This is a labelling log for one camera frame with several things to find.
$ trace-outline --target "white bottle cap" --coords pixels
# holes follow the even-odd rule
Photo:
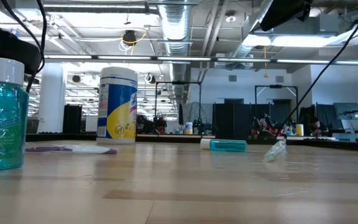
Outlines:
[[[0,82],[23,85],[24,64],[12,59],[0,58]]]
[[[200,148],[205,150],[210,150],[209,143],[211,142],[210,139],[201,139],[200,141]]]

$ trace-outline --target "table surface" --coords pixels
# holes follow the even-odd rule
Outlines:
[[[0,224],[358,224],[355,151],[288,146],[286,159],[264,164],[270,146],[114,148],[27,154],[22,169],[0,171]]]

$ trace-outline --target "ceiling light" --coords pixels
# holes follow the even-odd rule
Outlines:
[[[44,4],[44,7],[71,7],[71,8],[130,8],[130,9],[144,9],[144,6],[118,6],[118,5],[108,5],[108,4]]]
[[[209,62],[211,58],[204,57],[157,57],[157,60],[171,60],[171,61],[203,61]]]
[[[226,16],[226,22],[234,22],[236,21],[236,12],[234,10],[228,10],[225,14]]]
[[[341,44],[343,42],[345,42],[349,37],[350,35],[353,33],[354,29],[351,29],[343,34],[340,34],[336,37],[330,37],[329,38],[329,45],[333,45],[333,44]],[[357,37],[358,36],[358,30],[357,32],[354,34],[353,38]]]
[[[92,59],[90,55],[45,55],[50,59]]]
[[[280,35],[273,38],[272,45],[277,47],[324,47],[329,38],[313,35]]]
[[[98,56],[99,59],[107,60],[151,60],[151,57],[142,56]]]
[[[234,21],[236,21],[236,17],[235,17],[235,16],[228,16],[228,17],[226,18],[226,22],[234,22]]]
[[[193,44],[193,41],[186,40],[158,40],[159,44]]]
[[[337,61],[335,65],[358,65],[358,61]]]
[[[259,36],[259,35],[248,35],[244,41],[242,41],[243,45],[246,46],[269,46],[272,44],[270,37],[267,36]]]
[[[290,59],[278,59],[278,63],[305,63],[305,64],[327,64],[327,60],[290,60]]]
[[[218,58],[218,62],[262,62],[269,63],[270,59],[258,59],[258,58]]]

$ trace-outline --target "clear plastic bottle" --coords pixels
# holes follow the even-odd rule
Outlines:
[[[29,95],[23,79],[22,63],[0,58],[0,170],[24,163]]]
[[[245,152],[247,142],[241,140],[202,139],[200,146],[202,149],[212,151]]]

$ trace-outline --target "ventilation duct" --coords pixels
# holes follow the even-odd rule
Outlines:
[[[259,12],[247,17],[244,22],[242,36],[243,42],[237,47],[237,49],[227,55],[227,57],[245,58],[250,57],[250,51],[253,47],[261,44],[253,44],[252,37],[249,35],[250,31],[256,28],[258,22],[262,21],[265,17],[266,12],[272,5],[272,0],[265,0]],[[274,29],[268,30],[267,32],[255,31],[257,35],[266,35],[267,42],[273,40],[276,35],[326,35],[332,36],[337,35],[339,32],[339,19],[337,15],[321,14],[318,17],[307,18],[306,21],[301,22],[298,19],[292,19],[286,23],[275,27]],[[227,63],[225,69],[245,69],[249,68],[250,65],[246,63]]]
[[[145,4],[44,4],[47,12],[88,12],[88,13],[129,13],[129,14],[155,14],[159,15],[156,6]]]
[[[162,18],[162,31],[165,40],[174,40],[177,43],[165,44],[168,56],[187,56],[189,45],[184,43],[189,38],[190,28],[190,6],[183,5],[159,5],[158,9]],[[184,63],[170,64],[171,81],[186,81],[188,65]],[[177,103],[183,102],[182,96],[184,86],[174,86]]]
[[[264,0],[260,6],[259,12],[247,16],[246,21],[244,22],[244,26],[242,29],[242,37],[243,40],[245,40],[250,33],[250,31],[257,25],[258,22],[262,21],[262,19],[265,17],[269,7],[272,5],[273,0]],[[241,43],[235,51],[233,51],[231,54],[229,54],[230,57],[237,57],[237,58],[245,58],[249,55],[252,48],[254,46],[246,45]],[[244,63],[229,63],[226,64],[227,70],[233,70],[235,68],[242,68],[245,69],[249,66],[247,66]]]

